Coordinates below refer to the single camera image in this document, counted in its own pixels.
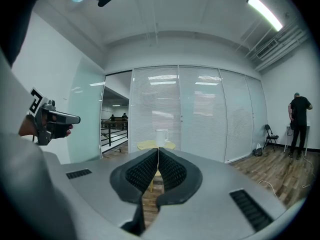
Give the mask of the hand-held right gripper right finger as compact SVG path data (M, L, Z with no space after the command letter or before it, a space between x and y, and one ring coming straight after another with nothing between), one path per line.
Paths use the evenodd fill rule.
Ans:
M158 170L164 193L157 197L157 207L185 203L203 181L202 172L196 165L162 147L158 149Z

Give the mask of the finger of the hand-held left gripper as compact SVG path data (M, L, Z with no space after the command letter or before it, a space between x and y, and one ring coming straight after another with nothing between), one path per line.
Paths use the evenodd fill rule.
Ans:
M58 124L64 124L64 125L76 125L81 122L81 118L76 115L67 114L63 112L57 112L56 113L56 122Z

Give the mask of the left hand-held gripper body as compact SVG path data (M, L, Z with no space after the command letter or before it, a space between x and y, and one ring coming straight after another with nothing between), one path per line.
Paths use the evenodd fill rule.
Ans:
M33 102L28 109L31 121L35 126L37 144L46 146L52 139L64 138L68 124L57 123L56 103L33 87L30 91Z

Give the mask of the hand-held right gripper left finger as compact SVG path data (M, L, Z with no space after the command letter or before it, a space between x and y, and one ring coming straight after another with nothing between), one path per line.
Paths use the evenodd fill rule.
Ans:
M110 175L110 184L118 197L136 205L133 219L121 228L136 236L145 229L142 196L150 186L158 170L158 149L145 150L138 157L115 168Z

